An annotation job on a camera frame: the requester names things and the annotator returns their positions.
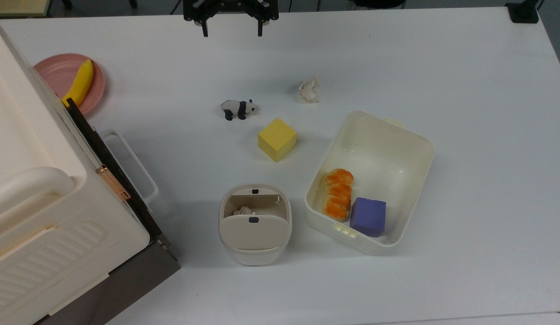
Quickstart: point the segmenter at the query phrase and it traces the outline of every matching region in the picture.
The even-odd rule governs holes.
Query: toy panda
[[[258,106],[252,103],[251,99],[249,102],[225,101],[222,103],[222,110],[226,113],[226,120],[228,121],[231,121],[234,116],[238,116],[240,120],[245,120],[246,114],[252,113],[257,108]]]

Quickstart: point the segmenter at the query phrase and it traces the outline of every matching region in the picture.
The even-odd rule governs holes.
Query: purple cube
[[[378,237],[385,231],[387,203],[367,198],[356,198],[350,212],[350,228]]]

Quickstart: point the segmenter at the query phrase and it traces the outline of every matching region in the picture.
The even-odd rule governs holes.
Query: handle
[[[17,173],[0,183],[0,214],[35,194],[53,191],[65,196],[75,183],[59,168],[36,167]]]
[[[103,132],[101,132],[100,137],[102,139],[108,138],[110,136],[117,136],[117,138],[119,139],[119,142],[121,142],[121,145],[123,145],[123,148],[125,148],[125,150],[127,150],[127,152],[130,154],[131,158],[135,161],[135,164],[137,164],[137,166],[139,167],[140,171],[144,174],[145,178],[148,180],[148,182],[150,183],[150,185],[152,186],[152,193],[150,193],[150,195],[142,198],[144,200],[144,202],[146,204],[149,204],[150,202],[152,202],[156,197],[158,197],[158,194],[160,193],[158,186],[156,185],[156,182],[152,179],[152,177],[149,175],[148,171],[145,170],[144,165],[142,165],[141,161],[138,159],[138,157],[135,155],[135,153],[133,152],[133,150],[131,150],[129,144],[127,144],[126,140],[123,138],[123,136],[121,136],[121,134],[119,134],[117,131],[113,130],[113,129],[108,129],[105,130]]]

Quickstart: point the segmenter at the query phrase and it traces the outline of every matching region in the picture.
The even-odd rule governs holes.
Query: metal latch
[[[131,198],[130,194],[127,193],[127,191],[123,188],[123,186],[121,186],[115,176],[105,165],[101,165],[100,168],[96,169],[96,173],[100,175],[101,179],[105,182],[105,184],[107,184],[115,196],[117,196],[119,201],[123,202]]]

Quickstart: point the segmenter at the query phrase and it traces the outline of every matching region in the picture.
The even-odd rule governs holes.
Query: bread
[[[352,187],[354,182],[352,173],[346,169],[333,169],[326,175],[326,193],[323,212],[338,222],[348,218],[348,209],[352,200]]]

